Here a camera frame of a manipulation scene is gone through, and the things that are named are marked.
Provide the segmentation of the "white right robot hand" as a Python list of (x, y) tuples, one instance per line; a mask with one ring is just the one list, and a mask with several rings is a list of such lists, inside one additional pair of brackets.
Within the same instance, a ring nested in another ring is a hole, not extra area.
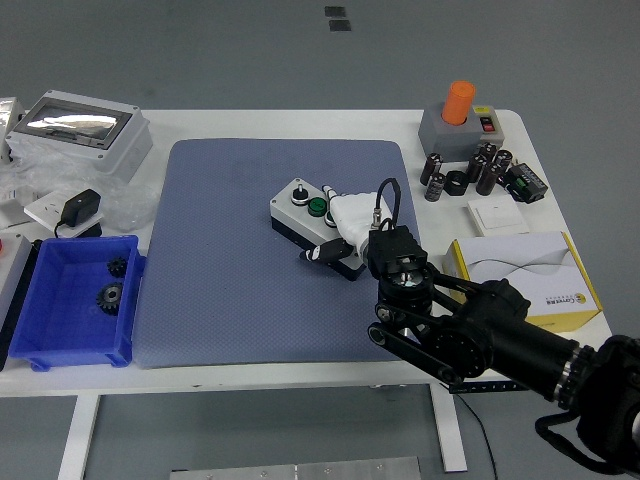
[(302, 251), (300, 258), (328, 264), (347, 258), (354, 251), (362, 256), (368, 245), (369, 232), (381, 225), (383, 215), (389, 213), (388, 207), (377, 200), (374, 192), (339, 195), (328, 185), (322, 190), (329, 200), (329, 213), (339, 238)]

